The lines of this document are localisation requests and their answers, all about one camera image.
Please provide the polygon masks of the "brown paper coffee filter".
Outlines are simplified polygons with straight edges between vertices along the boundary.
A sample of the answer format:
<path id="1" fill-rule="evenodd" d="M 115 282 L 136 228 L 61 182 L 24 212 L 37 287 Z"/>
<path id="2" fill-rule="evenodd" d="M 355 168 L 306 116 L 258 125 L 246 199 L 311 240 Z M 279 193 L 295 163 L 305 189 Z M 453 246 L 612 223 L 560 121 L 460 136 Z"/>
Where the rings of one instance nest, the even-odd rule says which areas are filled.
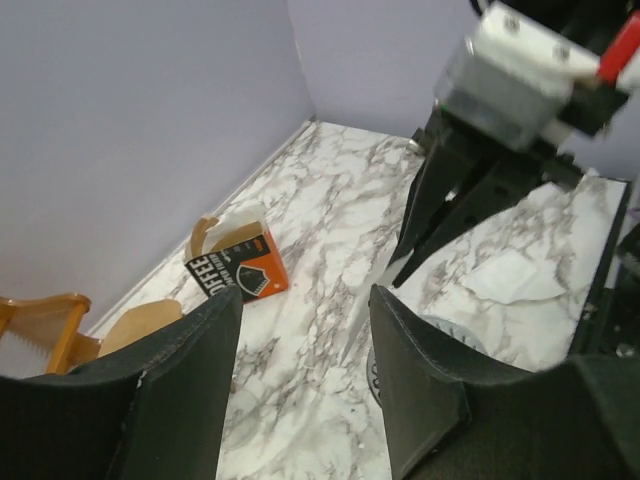
<path id="1" fill-rule="evenodd" d="M 183 317 L 182 305 L 164 299 L 136 306 L 125 312 L 104 337 L 98 358 L 120 350 Z"/>

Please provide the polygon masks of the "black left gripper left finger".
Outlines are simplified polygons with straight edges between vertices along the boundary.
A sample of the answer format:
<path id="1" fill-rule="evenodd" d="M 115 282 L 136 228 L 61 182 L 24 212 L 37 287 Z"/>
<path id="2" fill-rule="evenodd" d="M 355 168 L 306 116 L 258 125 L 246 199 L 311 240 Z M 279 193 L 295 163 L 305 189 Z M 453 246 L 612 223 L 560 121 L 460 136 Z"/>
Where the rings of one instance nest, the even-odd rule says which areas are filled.
<path id="1" fill-rule="evenodd" d="M 5 479 L 212 479 L 243 305 L 235 287 L 65 375 L 1 381 Z"/>

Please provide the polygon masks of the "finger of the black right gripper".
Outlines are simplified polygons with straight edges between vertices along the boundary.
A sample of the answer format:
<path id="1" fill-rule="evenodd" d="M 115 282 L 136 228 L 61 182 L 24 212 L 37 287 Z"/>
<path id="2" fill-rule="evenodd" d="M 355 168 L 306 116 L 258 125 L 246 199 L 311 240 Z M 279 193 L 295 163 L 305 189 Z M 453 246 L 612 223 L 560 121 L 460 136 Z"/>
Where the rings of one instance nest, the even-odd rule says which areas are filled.
<path id="1" fill-rule="evenodd" d="M 397 244 L 398 257 L 408 255 L 440 227 L 449 236 L 446 242 L 456 238 L 458 234 L 452 226 L 456 214 L 461 216 L 462 232 L 480 223 L 480 215 L 467 203 L 480 165 L 474 131 L 436 107 L 416 140 L 424 161 L 410 186 Z"/>
<path id="2" fill-rule="evenodd" d="M 542 177 L 523 160 L 467 161 L 433 155 L 413 180 L 392 260 L 406 262 L 392 285 L 400 287 L 434 253 L 487 218 L 526 197 Z"/>

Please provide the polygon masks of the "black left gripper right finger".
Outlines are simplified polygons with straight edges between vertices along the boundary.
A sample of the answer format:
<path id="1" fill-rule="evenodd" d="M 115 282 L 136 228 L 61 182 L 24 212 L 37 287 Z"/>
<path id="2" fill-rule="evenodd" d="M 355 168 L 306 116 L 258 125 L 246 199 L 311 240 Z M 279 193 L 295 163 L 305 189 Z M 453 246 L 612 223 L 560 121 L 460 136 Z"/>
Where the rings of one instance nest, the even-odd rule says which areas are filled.
<path id="1" fill-rule="evenodd" d="M 574 356 L 528 372 L 423 321 L 387 289 L 369 299 L 396 479 L 635 479 L 639 363 Z"/>

